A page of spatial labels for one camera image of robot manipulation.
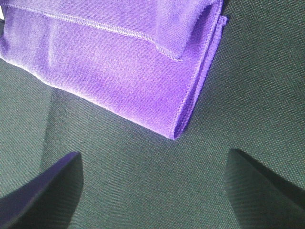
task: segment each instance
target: stitched hem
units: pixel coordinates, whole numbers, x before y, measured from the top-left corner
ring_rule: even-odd
[[[167,49],[166,47],[160,45],[155,38],[153,38],[152,36],[143,33],[143,32],[137,32],[137,31],[133,31],[130,29],[126,29],[124,27],[121,26],[115,26],[115,25],[109,25],[106,23],[100,23],[94,20],[89,20],[89,19],[85,19],[85,18],[81,18],[81,17],[76,17],[76,16],[72,16],[72,15],[68,15],[68,14],[53,14],[53,13],[49,13],[43,10],[38,10],[38,9],[34,9],[34,8],[30,8],[30,7],[25,7],[25,6],[19,6],[13,3],[9,3],[6,1],[2,1],[0,2],[1,6],[6,6],[6,7],[12,7],[12,8],[16,8],[19,10],[25,10],[28,12],[32,12],[32,13],[37,13],[37,14],[41,14],[43,16],[46,16],[48,18],[53,18],[53,19],[57,19],[57,20],[61,20],[61,21],[66,21],[66,22],[70,22],[70,23],[76,23],[79,25],[83,25],[83,26],[89,26],[89,27],[93,27],[96,29],[101,29],[101,30],[105,30],[105,31],[110,31],[110,32],[114,32],[123,36],[128,36],[128,37],[134,37],[134,38],[138,38],[147,42],[150,42],[152,44],[154,44],[157,48],[157,50],[162,53],[163,55],[167,56],[168,58],[170,58],[173,61],[179,61],[181,62],[182,59],[180,58],[176,58],[175,57],[175,53],[173,53],[171,50]]]
[[[181,133],[183,132],[189,118],[191,117],[192,110],[195,106],[195,102],[199,96],[201,87],[203,85],[203,82],[206,78],[205,75],[198,75],[200,74],[200,69],[203,66],[205,66],[206,71],[208,71],[212,60],[214,58],[214,55],[216,53],[218,44],[220,42],[221,38],[221,31],[223,29],[223,26],[225,25],[227,18],[225,16],[220,16],[221,9],[222,9],[222,0],[219,0],[216,4],[216,10],[214,11],[214,16],[211,22],[211,28],[208,33],[206,41],[202,45],[202,54],[199,57],[198,63],[195,67],[194,73],[190,79],[190,82],[188,84],[186,94],[178,108],[178,111],[176,113],[176,116],[173,119],[170,132],[169,132],[169,138],[170,139],[177,139]],[[217,45],[215,48],[210,50],[211,44],[215,42]]]

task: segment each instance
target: black object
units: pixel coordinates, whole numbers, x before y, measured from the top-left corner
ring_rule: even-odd
[[[243,229],[305,228],[305,191],[241,150],[229,153],[225,190]]]
[[[80,153],[69,153],[0,199],[0,229],[65,229],[83,186]]]

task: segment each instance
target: purple fabric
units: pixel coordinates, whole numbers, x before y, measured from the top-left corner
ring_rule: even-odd
[[[218,47],[222,2],[0,0],[0,57],[176,139]]]

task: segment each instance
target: woven fabric surface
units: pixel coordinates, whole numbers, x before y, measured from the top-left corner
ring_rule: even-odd
[[[226,3],[217,55],[175,142],[1,61],[0,194],[70,151],[84,167],[71,229],[239,228],[223,183],[230,148],[305,188],[304,7]]]

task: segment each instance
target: folded cloth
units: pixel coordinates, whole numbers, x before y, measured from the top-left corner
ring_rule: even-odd
[[[222,0],[0,0],[0,57],[167,138],[185,128]]]

